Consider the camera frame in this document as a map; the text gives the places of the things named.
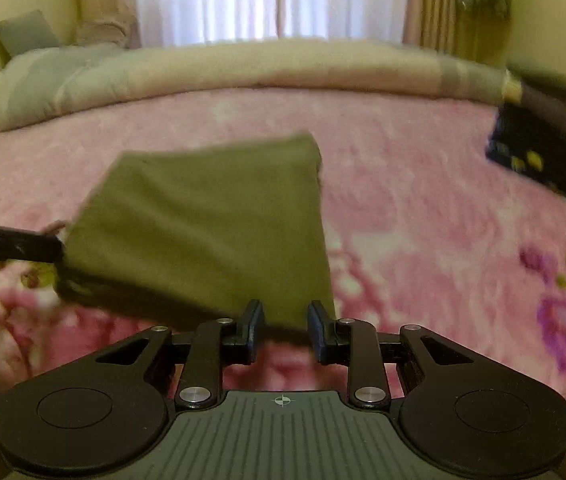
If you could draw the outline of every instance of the metal screw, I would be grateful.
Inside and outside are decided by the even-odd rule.
[[[365,386],[354,392],[354,396],[366,404],[377,404],[385,398],[385,392],[375,386]]]
[[[189,388],[185,388],[179,394],[182,400],[185,402],[190,402],[192,404],[198,404],[199,402],[205,402],[208,400],[212,394],[210,390],[207,388],[203,388],[202,386],[191,386]]]

